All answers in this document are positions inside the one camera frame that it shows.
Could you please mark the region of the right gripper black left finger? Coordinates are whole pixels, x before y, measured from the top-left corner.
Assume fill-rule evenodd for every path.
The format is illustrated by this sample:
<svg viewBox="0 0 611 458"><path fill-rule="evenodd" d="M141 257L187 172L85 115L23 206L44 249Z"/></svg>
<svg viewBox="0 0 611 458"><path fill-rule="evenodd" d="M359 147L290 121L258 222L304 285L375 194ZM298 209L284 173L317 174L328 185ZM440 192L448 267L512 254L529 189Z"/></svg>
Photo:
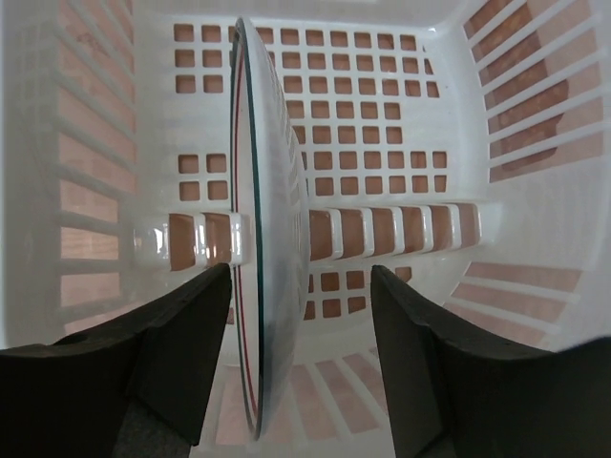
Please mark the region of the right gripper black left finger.
<svg viewBox="0 0 611 458"><path fill-rule="evenodd" d="M201 436L231 300L218 264L56 343L1 354L5 457L186 457Z"/></svg>

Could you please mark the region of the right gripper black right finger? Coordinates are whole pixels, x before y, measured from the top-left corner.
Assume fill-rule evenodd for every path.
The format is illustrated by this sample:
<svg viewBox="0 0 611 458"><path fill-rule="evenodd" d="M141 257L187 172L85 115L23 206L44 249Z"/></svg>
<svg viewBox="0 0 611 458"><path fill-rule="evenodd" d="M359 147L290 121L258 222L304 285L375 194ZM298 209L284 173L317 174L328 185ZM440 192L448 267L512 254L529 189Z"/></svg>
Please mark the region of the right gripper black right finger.
<svg viewBox="0 0 611 458"><path fill-rule="evenodd" d="M387 267L371 311L399 457L606 457L610 341L549 352L497 336Z"/></svg>

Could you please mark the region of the white plate red characters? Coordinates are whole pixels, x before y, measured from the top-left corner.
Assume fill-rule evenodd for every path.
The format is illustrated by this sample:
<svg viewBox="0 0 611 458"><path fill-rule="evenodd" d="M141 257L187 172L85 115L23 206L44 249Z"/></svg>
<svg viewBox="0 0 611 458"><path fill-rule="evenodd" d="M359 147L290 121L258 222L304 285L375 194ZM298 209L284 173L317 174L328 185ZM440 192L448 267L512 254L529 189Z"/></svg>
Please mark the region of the white plate red characters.
<svg viewBox="0 0 611 458"><path fill-rule="evenodd" d="M246 421L259 441L284 396L305 314L309 199L282 84L246 17L235 25L230 100L231 210L242 217L233 299Z"/></svg>

